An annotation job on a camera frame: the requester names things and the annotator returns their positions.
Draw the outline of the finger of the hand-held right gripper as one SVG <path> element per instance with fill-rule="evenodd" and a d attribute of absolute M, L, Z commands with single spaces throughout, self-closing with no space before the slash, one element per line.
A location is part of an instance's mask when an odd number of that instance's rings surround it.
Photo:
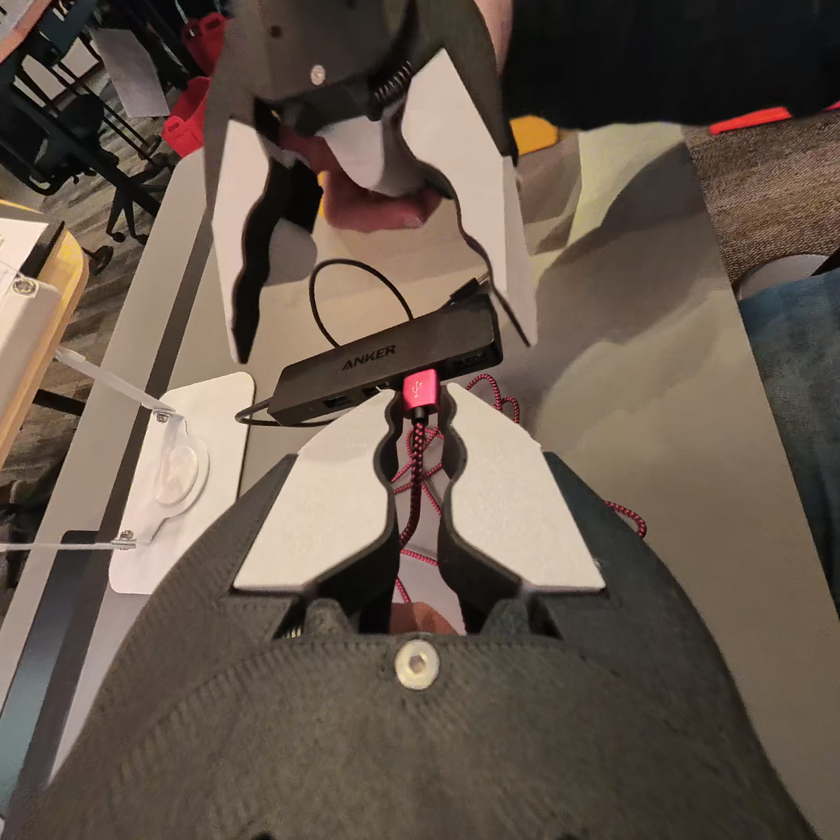
<path fill-rule="evenodd" d="M 208 195 L 230 353 L 246 364 L 267 287 L 305 279 L 318 248 L 313 229 L 321 186 L 308 163 L 281 149 L 243 119 L 227 121 L 217 161 L 208 164 Z"/>
<path fill-rule="evenodd" d="M 485 260 L 497 302 L 532 347 L 537 283 L 493 53 L 466 59 L 440 48 L 408 85 L 400 134 L 421 171 L 452 196 L 463 238 Z"/>

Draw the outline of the person's right forearm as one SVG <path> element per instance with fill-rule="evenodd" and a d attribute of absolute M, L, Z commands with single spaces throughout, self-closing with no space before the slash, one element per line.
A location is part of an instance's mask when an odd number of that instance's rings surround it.
<path fill-rule="evenodd" d="M 476 2 L 505 110 L 567 130 L 838 101 L 836 1 Z"/>

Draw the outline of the person's right hand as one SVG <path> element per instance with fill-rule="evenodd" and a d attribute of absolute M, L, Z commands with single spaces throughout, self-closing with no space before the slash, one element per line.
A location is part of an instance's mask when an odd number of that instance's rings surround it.
<path fill-rule="evenodd" d="M 384 230 L 419 229 L 442 202 L 435 190 L 390 197 L 355 184 L 342 170 L 319 175 L 322 211 L 334 228 L 370 234 Z"/>

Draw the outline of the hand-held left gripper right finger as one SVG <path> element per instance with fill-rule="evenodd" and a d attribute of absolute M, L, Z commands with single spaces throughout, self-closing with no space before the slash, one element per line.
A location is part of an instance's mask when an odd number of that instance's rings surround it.
<path fill-rule="evenodd" d="M 465 623 L 483 623 L 504 600 L 602 593 L 601 569 L 541 445 L 458 384 L 444 387 L 439 425 L 448 484 L 438 568 Z"/>

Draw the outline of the orange traffic cone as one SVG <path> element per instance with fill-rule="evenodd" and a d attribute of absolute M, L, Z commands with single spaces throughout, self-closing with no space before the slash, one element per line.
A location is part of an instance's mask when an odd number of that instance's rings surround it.
<path fill-rule="evenodd" d="M 767 124 L 783 122 L 789 119 L 792 119 L 792 115 L 787 108 L 765 108 L 759 111 L 744 114 L 737 118 L 715 122 L 709 126 L 709 132 L 712 135 L 719 135 L 721 133 L 751 129 Z"/>

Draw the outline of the yellow plastic bin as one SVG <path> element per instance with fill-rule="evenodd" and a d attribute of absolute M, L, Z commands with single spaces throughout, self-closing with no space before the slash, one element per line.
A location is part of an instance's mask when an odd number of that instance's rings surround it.
<path fill-rule="evenodd" d="M 564 139 L 561 129 L 533 115 L 512 119 L 509 124 L 520 156 L 549 149 Z"/>

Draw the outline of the black usb hub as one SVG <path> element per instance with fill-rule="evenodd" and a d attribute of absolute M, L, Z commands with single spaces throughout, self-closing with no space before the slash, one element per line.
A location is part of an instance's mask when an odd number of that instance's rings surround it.
<path fill-rule="evenodd" d="M 380 391 L 401 392 L 409 375 L 434 370 L 446 382 L 502 361 L 496 311 L 478 295 L 287 366 L 266 411 L 281 426 L 300 426 Z"/>

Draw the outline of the white and wooden panel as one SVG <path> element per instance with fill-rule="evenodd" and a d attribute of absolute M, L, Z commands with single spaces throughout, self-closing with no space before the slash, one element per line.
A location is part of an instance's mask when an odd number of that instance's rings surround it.
<path fill-rule="evenodd" d="M 88 257 L 63 223 L 2 201 L 1 462 L 88 285 Z"/>

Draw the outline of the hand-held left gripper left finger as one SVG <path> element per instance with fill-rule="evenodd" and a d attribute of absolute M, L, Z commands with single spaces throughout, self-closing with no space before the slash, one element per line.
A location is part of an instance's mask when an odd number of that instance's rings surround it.
<path fill-rule="evenodd" d="M 390 605 L 400 566 L 392 479 L 403 398 L 385 390 L 318 432 L 291 461 L 234 578 L 249 594 Z"/>

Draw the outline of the person's blue jeans legs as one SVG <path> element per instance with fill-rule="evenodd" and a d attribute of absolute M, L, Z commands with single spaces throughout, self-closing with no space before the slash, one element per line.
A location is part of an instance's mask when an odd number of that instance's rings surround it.
<path fill-rule="evenodd" d="M 784 452 L 839 610 L 839 270 L 739 303 Z"/>

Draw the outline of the red plastic container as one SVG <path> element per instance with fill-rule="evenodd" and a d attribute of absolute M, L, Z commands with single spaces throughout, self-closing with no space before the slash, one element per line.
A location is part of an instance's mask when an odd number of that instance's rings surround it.
<path fill-rule="evenodd" d="M 161 138 L 182 159 L 204 145 L 204 117 L 210 86 L 208 77 L 189 80 L 164 121 Z"/>
<path fill-rule="evenodd" d="M 181 30 L 181 42 L 200 67 L 205 77 L 210 77 L 224 47 L 228 18 L 212 12 L 201 18 L 189 17 Z"/>

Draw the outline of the pale paper sheet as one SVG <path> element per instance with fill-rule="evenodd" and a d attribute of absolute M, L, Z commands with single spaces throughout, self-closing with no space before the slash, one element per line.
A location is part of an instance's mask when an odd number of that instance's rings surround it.
<path fill-rule="evenodd" d="M 148 51 L 128 29 L 96 28 L 92 37 L 126 115 L 168 118 L 170 106 Z"/>

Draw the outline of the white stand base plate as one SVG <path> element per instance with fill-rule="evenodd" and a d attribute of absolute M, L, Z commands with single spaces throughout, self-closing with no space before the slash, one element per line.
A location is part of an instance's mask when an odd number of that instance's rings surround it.
<path fill-rule="evenodd" d="M 236 501 L 248 429 L 235 410 L 254 397 L 244 372 L 165 393 L 153 412 L 123 510 L 108 579 L 114 592 L 150 595 Z"/>

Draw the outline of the person's left hand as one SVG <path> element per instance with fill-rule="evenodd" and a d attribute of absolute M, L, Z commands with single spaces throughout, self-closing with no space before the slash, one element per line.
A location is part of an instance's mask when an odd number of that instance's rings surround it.
<path fill-rule="evenodd" d="M 457 635 L 452 624 L 424 602 L 391 604 L 388 632 L 391 635 L 426 633 Z"/>

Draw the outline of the black office chair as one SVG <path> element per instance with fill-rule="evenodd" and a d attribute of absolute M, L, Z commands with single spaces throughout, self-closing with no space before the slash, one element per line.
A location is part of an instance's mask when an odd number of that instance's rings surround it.
<path fill-rule="evenodd" d="M 75 98 L 51 112 L 8 84 L 1 99 L 1 163 L 33 192 L 53 196 L 81 176 L 99 175 L 114 188 L 106 234 L 115 242 L 130 237 L 144 246 L 147 234 L 136 227 L 134 208 L 155 216 L 160 204 L 154 192 L 163 188 L 151 181 L 168 167 L 166 156 L 153 148 L 138 153 L 145 167 L 134 175 L 120 169 L 119 157 L 102 145 L 106 109 L 93 93 Z"/>

